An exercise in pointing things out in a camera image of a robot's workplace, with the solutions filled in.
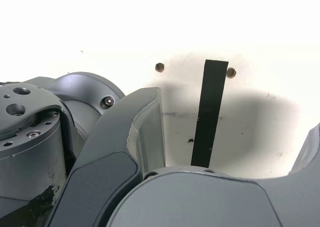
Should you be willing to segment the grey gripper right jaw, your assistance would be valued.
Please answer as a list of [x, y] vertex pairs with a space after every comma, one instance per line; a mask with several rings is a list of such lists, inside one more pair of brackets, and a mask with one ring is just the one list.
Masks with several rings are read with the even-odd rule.
[[109, 227], [317, 227], [320, 128], [311, 129], [288, 175], [237, 178], [204, 168], [170, 168], [119, 203]]

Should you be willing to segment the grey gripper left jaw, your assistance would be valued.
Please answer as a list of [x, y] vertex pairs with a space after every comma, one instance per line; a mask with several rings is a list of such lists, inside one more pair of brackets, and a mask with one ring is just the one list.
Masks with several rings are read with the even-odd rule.
[[162, 93], [141, 88], [107, 110], [91, 130], [49, 227], [104, 227], [122, 199], [163, 168], [165, 137]]

